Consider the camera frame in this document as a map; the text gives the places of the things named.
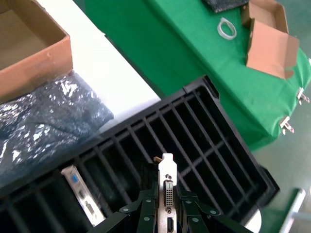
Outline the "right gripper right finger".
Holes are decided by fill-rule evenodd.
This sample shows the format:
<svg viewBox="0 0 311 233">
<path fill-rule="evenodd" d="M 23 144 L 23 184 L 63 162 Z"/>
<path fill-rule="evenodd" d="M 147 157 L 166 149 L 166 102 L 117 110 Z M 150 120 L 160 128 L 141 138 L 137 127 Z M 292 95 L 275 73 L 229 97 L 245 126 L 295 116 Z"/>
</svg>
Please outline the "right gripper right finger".
<svg viewBox="0 0 311 233">
<path fill-rule="evenodd" d="M 178 233 L 249 233 L 246 227 L 201 202 L 194 192 L 176 186 Z"/>
</svg>

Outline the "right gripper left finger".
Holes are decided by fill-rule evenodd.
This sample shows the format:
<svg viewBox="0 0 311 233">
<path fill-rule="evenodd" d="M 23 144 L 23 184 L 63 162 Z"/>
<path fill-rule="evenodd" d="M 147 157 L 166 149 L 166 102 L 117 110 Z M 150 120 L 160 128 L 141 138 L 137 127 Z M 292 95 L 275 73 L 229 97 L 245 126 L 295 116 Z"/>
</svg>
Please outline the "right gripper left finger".
<svg viewBox="0 0 311 233">
<path fill-rule="evenodd" d="M 114 212 L 90 233 L 156 233 L 158 184 L 142 190 L 138 199 Z"/>
</svg>

